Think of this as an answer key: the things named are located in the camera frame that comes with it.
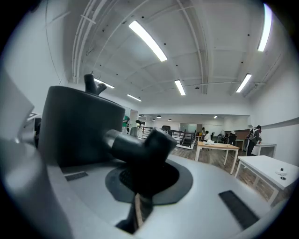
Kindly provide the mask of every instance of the black pants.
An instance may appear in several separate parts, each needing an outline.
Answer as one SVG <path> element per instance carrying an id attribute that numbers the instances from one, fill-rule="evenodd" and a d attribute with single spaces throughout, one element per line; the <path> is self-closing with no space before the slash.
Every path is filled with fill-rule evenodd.
<path id="1" fill-rule="evenodd" d="M 252 156 L 252 150 L 254 148 L 254 142 L 252 142 L 252 140 L 249 140 L 249 145 L 247 148 L 247 156 Z"/>

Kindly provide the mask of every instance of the railing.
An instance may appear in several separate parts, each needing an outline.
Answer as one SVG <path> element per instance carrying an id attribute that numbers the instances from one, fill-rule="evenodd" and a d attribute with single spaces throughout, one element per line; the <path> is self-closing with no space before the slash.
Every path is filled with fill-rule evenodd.
<path id="1" fill-rule="evenodd" d="M 152 127 L 142 127 L 142 132 L 143 132 L 142 138 L 146 139 L 148 137 L 148 135 L 150 134 L 151 130 L 152 130 Z M 189 133 L 189 132 L 183 132 L 183 131 L 179 131 L 179 130 L 170 130 L 168 132 L 168 134 L 171 135 L 172 138 L 174 138 L 177 141 L 178 145 L 191 148 L 191 145 L 195 141 L 196 132 Z"/>

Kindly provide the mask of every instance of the ceiling light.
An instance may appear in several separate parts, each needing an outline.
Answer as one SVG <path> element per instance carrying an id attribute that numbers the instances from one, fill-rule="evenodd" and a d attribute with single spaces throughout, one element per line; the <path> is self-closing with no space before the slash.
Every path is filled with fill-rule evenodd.
<path id="1" fill-rule="evenodd" d="M 131 95 L 129 95 L 129 94 L 127 94 L 127 96 L 129 96 L 129 97 L 131 97 L 131 98 L 133 98 L 133 99 L 135 99 L 135 100 L 142 101 L 142 100 L 140 100 L 140 99 L 138 99 L 138 98 L 136 98 L 136 97 L 134 97 L 134 96 L 131 96 Z"/>
<path id="2" fill-rule="evenodd" d="M 181 95 L 186 95 L 185 91 L 183 89 L 182 83 L 180 80 L 175 80 L 174 83 L 177 85 L 179 92 L 181 93 Z"/>
<path id="3" fill-rule="evenodd" d="M 264 4 L 264 9 L 265 9 L 265 18 L 263 21 L 263 34 L 262 38 L 260 41 L 260 44 L 258 46 L 259 51 L 263 51 L 265 49 L 265 46 L 267 44 L 269 34 L 270 34 L 270 29 L 271 29 L 271 22 L 272 22 L 272 11 L 271 9 Z"/>
<path id="4" fill-rule="evenodd" d="M 246 74 L 246 76 L 245 76 L 245 78 L 244 78 L 242 84 L 239 86 L 239 88 L 238 88 L 237 91 L 236 91 L 237 93 L 240 93 L 240 92 L 241 92 L 241 90 L 244 88 L 244 86 L 245 86 L 245 85 L 247 84 L 247 82 L 249 81 L 250 77 L 251 77 L 251 74 Z"/>
<path id="5" fill-rule="evenodd" d="M 103 83 L 103 84 L 105 84 L 107 87 L 110 87 L 110 88 L 114 88 L 114 86 L 112 86 L 112 85 L 109 85 L 109 84 L 107 84 L 107 83 L 105 83 L 105 82 L 102 82 L 102 81 L 100 81 L 100 80 L 98 80 L 98 79 L 94 79 L 94 81 L 96 81 L 96 82 L 98 82 L 98 83 Z"/>
<path id="6" fill-rule="evenodd" d="M 156 56 L 160 59 L 161 62 L 167 60 L 167 57 L 162 52 L 155 40 L 147 33 L 147 31 L 137 22 L 134 21 L 129 25 L 137 35 L 140 36 L 142 40 L 152 49 Z"/>

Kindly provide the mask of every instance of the black strip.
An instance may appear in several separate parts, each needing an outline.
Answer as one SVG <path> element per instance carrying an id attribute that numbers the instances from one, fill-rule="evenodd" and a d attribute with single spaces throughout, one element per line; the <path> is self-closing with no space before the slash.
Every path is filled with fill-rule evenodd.
<path id="1" fill-rule="evenodd" d="M 256 214 L 233 191 L 219 193 L 219 196 L 243 230 L 259 220 Z"/>
<path id="2" fill-rule="evenodd" d="M 79 178 L 86 177 L 86 176 L 88 176 L 88 174 L 86 172 L 80 172 L 77 174 L 65 176 L 65 178 L 67 181 L 72 181 L 72 180 L 79 179 Z"/>

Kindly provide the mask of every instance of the floor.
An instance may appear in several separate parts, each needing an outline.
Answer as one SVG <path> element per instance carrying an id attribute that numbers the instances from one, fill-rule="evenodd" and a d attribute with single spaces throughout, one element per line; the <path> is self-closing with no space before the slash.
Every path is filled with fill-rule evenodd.
<path id="1" fill-rule="evenodd" d="M 183 157 L 186 159 L 194 160 L 195 154 L 196 154 L 196 149 L 197 149 L 197 145 L 195 144 L 193 150 L 175 148 L 171 152 L 171 154 L 177 155 L 177 156 L 180 156 L 180 157 Z M 219 167 L 220 169 L 226 171 L 227 173 L 229 173 L 231 170 L 231 167 L 233 165 L 235 152 L 233 152 L 233 151 L 228 152 L 228 158 L 227 158 L 226 165 L 223 165 L 224 159 L 225 159 L 225 154 L 226 154 L 225 150 L 216 150 L 216 149 L 208 150 L 205 148 L 200 151 L 199 162 L 212 164 L 212 165 Z M 245 155 L 246 155 L 246 152 L 241 152 L 239 150 L 238 156 L 245 156 Z M 238 164 L 239 163 L 237 162 L 235 165 L 233 175 L 235 175 L 235 173 L 237 171 Z M 256 178 L 256 175 L 253 174 L 249 169 L 244 169 L 240 173 L 240 180 L 249 186 L 253 185 L 255 178 Z M 290 185 L 290 187 L 286 188 L 283 192 L 280 192 L 278 194 L 278 196 L 276 197 L 275 201 L 273 202 L 273 205 L 284 200 L 285 198 L 289 198 L 289 196 L 292 192 L 291 188 L 292 188 L 292 186 Z M 264 183 L 262 180 L 259 180 L 259 182 L 256 186 L 256 190 L 258 191 L 259 194 L 261 194 L 265 198 L 266 201 L 269 200 L 269 198 L 271 197 L 271 195 L 273 193 L 273 189 L 267 183 Z"/>

